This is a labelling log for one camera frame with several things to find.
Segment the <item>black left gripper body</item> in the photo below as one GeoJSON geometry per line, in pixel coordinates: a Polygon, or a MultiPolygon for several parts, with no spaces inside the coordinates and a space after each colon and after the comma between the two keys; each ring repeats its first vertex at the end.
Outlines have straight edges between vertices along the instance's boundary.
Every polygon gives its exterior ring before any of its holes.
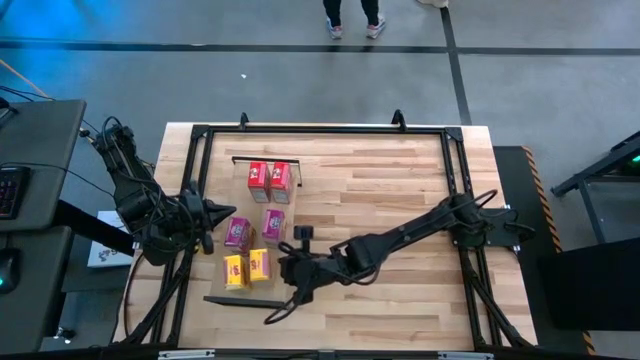
{"type": "Polygon", "coordinates": [[[207,207],[199,193],[198,184],[195,180],[190,180],[187,187],[181,190],[179,203],[187,213],[191,223],[191,237],[194,239],[198,249],[205,255],[211,255],[214,252],[214,245],[209,234],[210,226],[208,213],[206,212],[207,207]]]}

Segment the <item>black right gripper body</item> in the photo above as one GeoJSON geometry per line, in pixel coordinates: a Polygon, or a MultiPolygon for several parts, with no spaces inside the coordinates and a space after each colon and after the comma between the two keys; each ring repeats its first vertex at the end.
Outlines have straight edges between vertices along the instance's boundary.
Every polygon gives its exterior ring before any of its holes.
{"type": "Polygon", "coordinates": [[[314,299],[314,291],[338,283],[346,285],[343,272],[346,265],[345,255],[341,250],[346,246],[342,241],[329,248],[329,254],[316,254],[310,251],[310,241],[313,238],[314,228],[310,225],[296,225],[294,238],[300,240],[302,247],[296,253],[296,263],[293,274],[296,291],[294,292],[294,304],[301,306],[310,303],[314,299]]]}

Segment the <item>purple Raisin Bran cereal box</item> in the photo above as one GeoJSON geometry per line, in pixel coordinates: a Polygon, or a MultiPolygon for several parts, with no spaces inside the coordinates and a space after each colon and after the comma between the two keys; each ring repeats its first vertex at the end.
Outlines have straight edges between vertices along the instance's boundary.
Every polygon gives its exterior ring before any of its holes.
{"type": "Polygon", "coordinates": [[[267,209],[262,222],[261,235],[269,244],[277,244],[285,237],[285,213],[278,209],[267,209]]]}
{"type": "Polygon", "coordinates": [[[249,253],[255,239],[255,229],[245,217],[232,217],[224,238],[224,246],[234,253],[249,253]]]}

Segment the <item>yellow Corn Pops cereal box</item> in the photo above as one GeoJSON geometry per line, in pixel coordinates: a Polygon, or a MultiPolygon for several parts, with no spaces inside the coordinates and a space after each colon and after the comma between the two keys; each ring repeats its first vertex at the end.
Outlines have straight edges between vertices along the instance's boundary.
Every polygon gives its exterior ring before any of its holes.
{"type": "Polygon", "coordinates": [[[223,280],[226,290],[239,290],[248,286],[245,258],[241,255],[229,255],[223,258],[223,280]]]}
{"type": "Polygon", "coordinates": [[[267,286],[272,282],[271,257],[268,248],[249,251],[249,278],[252,285],[267,286]]]}

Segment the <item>red Froot Loops cereal box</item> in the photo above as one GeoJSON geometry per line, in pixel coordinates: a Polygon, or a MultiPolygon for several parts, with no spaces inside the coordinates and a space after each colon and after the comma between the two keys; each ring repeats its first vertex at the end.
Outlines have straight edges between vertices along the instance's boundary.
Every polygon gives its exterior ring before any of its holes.
{"type": "Polygon", "coordinates": [[[249,164],[247,187],[256,203],[270,202],[270,172],[266,162],[253,161],[249,164]]]}
{"type": "Polygon", "coordinates": [[[270,183],[273,201],[279,204],[289,204],[291,202],[292,184],[291,164],[287,162],[275,162],[273,164],[270,183]]]}

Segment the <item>white printed box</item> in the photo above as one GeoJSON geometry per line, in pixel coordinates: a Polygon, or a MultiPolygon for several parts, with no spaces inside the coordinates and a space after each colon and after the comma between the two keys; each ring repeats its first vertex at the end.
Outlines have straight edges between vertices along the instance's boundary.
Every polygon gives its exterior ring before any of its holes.
{"type": "MultiPolygon", "coordinates": [[[[122,218],[115,210],[99,211],[97,218],[102,222],[118,228],[119,230],[128,232],[122,218]]],[[[118,252],[112,248],[93,241],[91,243],[90,252],[87,260],[87,267],[90,269],[130,266],[133,256],[118,252]]]]}

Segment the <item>black desk support bar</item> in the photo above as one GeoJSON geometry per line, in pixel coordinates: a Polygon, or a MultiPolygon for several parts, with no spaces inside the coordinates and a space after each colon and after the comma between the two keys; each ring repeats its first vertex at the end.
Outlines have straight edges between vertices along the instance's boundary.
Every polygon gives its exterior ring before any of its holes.
{"type": "Polygon", "coordinates": [[[134,255],[134,239],[130,234],[63,200],[59,200],[57,203],[52,225],[67,226],[75,234],[96,241],[122,254],[134,255]]]}

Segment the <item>grey desk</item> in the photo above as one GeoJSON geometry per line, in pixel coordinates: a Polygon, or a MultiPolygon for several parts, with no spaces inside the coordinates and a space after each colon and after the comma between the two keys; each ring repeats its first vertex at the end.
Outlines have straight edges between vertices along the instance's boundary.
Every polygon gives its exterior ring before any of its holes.
{"type": "Polygon", "coordinates": [[[72,239],[65,226],[0,233],[0,252],[15,248],[19,257],[17,286],[0,294],[0,355],[37,351],[53,331],[72,239]]]}
{"type": "Polygon", "coordinates": [[[86,109],[83,100],[14,103],[0,120],[0,168],[31,169],[18,216],[0,232],[51,226],[86,109]]]}

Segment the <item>black keyboard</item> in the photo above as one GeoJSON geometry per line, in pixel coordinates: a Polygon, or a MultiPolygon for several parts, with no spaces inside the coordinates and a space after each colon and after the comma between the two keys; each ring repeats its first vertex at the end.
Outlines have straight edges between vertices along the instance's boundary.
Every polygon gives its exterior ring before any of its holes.
{"type": "Polygon", "coordinates": [[[30,175],[24,166],[0,168],[0,220],[17,218],[30,175]]]}

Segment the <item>black mat with hazard stripes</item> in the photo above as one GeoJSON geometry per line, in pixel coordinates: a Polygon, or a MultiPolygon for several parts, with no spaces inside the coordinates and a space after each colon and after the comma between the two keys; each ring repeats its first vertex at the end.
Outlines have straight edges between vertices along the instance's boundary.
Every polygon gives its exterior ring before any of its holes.
{"type": "Polygon", "coordinates": [[[551,320],[538,261],[560,253],[562,245],[531,150],[523,146],[496,146],[494,154],[505,202],[518,212],[520,223],[536,231],[535,237],[521,246],[517,258],[537,342],[546,350],[594,355],[589,333],[558,329],[551,320]]]}

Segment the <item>large black box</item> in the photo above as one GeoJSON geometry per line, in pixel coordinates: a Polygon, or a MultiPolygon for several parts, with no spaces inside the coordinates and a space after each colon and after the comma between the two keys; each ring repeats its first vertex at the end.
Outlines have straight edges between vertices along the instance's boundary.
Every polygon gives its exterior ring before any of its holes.
{"type": "Polygon", "coordinates": [[[640,237],[546,256],[538,270],[555,327],[640,331],[640,237]]]}

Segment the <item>black metal cart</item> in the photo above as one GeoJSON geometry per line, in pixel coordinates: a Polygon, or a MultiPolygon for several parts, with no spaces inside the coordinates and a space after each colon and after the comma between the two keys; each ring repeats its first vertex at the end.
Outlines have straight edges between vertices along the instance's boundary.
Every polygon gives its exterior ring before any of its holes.
{"type": "Polygon", "coordinates": [[[595,239],[605,244],[604,219],[597,214],[589,194],[593,183],[632,183],[640,185],[640,130],[625,138],[600,160],[551,188],[555,197],[577,190],[583,200],[595,239]]]}

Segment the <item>silver metal bracket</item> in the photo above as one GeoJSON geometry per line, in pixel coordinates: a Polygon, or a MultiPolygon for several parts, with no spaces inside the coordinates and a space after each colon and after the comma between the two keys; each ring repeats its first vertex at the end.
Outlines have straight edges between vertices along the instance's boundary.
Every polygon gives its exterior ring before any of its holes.
{"type": "Polygon", "coordinates": [[[495,360],[495,358],[491,353],[440,351],[438,360],[495,360]]]}
{"type": "Polygon", "coordinates": [[[179,349],[161,351],[157,360],[211,360],[215,358],[213,349],[179,349]]]}

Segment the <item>black aluminium table frame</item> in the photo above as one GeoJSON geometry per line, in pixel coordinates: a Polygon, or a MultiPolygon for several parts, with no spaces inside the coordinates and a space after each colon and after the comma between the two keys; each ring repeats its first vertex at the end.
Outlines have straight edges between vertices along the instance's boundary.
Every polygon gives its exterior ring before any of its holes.
{"type": "MultiPolygon", "coordinates": [[[[474,194],[500,190],[489,131],[465,126],[442,148],[442,127],[406,132],[329,124],[251,125],[217,132],[205,194],[229,198],[233,156],[298,160],[293,225],[314,228],[311,247],[325,251],[356,235],[379,233],[424,214],[448,194],[447,176],[470,172],[474,194]]],[[[330,285],[288,318],[265,325],[267,311],[206,302],[212,255],[197,255],[187,286],[178,344],[182,348],[465,351],[472,348],[460,256],[438,233],[392,254],[369,286],[330,285]]]]}

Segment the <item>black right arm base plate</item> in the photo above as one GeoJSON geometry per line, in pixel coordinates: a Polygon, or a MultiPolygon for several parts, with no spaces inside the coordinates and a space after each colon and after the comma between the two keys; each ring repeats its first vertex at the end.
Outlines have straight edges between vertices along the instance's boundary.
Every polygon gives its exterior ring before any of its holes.
{"type": "Polygon", "coordinates": [[[480,209],[476,213],[481,221],[475,229],[458,226],[451,230],[454,243],[459,247],[479,248],[483,246],[511,247],[519,244],[514,228],[507,223],[518,219],[518,211],[511,208],[480,209]]]}

